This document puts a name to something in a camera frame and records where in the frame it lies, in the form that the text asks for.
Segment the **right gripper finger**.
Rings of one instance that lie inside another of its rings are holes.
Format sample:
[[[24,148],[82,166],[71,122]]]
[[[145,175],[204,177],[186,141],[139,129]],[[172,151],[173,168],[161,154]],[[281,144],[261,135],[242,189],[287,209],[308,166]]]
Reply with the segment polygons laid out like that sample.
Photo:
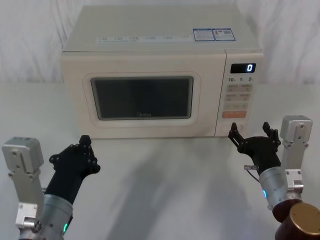
[[[237,147],[238,151],[245,151],[246,150],[246,147],[247,147],[246,140],[239,133],[238,126],[235,122],[233,122],[231,124],[231,128],[228,133],[228,138]]]
[[[262,129],[266,133],[268,139],[271,140],[272,147],[277,151],[278,147],[281,145],[278,130],[271,128],[270,124],[266,121],[263,123]]]

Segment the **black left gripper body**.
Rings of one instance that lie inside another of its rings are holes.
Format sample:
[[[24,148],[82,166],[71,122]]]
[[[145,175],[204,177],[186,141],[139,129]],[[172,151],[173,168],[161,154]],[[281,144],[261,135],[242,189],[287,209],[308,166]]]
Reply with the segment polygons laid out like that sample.
[[[96,174],[89,172],[86,153],[76,159],[53,164],[53,169],[54,175],[44,193],[60,197],[70,204],[74,203],[83,180],[91,174]]]

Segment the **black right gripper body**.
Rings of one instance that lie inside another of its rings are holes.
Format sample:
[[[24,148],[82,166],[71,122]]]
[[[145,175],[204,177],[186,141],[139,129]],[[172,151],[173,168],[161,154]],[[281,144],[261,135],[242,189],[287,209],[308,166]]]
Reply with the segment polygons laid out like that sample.
[[[257,167],[258,175],[261,175],[265,170],[281,166],[277,155],[280,144],[279,139],[254,136],[241,139],[238,142],[237,150],[252,159],[253,165]]]

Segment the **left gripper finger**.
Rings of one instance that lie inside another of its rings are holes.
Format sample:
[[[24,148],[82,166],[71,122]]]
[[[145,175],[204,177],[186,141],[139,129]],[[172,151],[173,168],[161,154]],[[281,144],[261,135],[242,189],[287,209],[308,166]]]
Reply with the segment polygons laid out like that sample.
[[[87,152],[87,136],[82,135],[77,144],[71,144],[67,148],[65,148],[62,152],[58,154],[54,154],[49,158],[49,162],[53,165],[57,165],[58,163],[68,160],[68,159],[77,159],[81,156],[84,156]]]
[[[85,152],[87,155],[87,166],[90,173],[98,173],[101,169],[100,165],[98,164],[98,159],[95,157],[94,151],[92,149],[92,141],[89,135],[85,135]]]

